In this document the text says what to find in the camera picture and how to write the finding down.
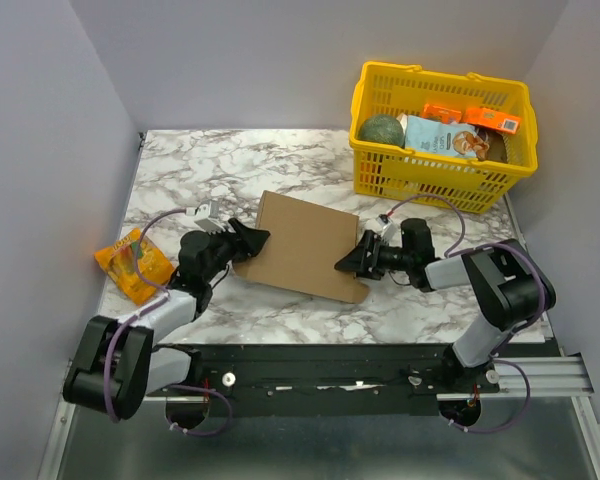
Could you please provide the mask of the brown cardboard box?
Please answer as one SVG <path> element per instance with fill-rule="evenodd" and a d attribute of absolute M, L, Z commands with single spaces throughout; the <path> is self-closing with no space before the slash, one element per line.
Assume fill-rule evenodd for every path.
<path fill-rule="evenodd" d="M 270 232 L 261 252 L 234 265 L 251 282 L 351 304 L 362 303 L 369 287 L 335 264 L 358 242 L 359 217 L 265 191 L 256 227 Z"/>

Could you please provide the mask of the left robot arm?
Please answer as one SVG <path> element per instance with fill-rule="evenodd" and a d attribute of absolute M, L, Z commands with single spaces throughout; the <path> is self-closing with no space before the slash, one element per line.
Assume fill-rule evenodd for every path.
<path fill-rule="evenodd" d="M 189 395 L 200 387 L 202 372 L 192 355 L 159 343 L 197 320 L 213 296 L 211 281 L 228 265 L 256 257 L 271 236 L 235 218 L 228 225 L 181 238 L 179 265 L 156 300 L 126 316 L 88 321 L 64 381 L 66 402 L 118 422 L 131 418 L 148 393 L 170 385 Z"/>

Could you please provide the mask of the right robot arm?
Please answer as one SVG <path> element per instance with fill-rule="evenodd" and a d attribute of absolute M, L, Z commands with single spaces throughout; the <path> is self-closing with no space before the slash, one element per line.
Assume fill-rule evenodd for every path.
<path fill-rule="evenodd" d="M 451 391 L 460 392 L 473 384 L 476 370 L 486 366 L 499 348 L 555 306 L 554 286 L 515 239 L 439 258 L 425 220 L 404 220 L 400 232 L 397 247 L 366 230 L 334 268 L 371 280 L 403 272 L 409 285 L 422 292 L 472 288 L 479 313 L 433 368 L 435 380 Z"/>

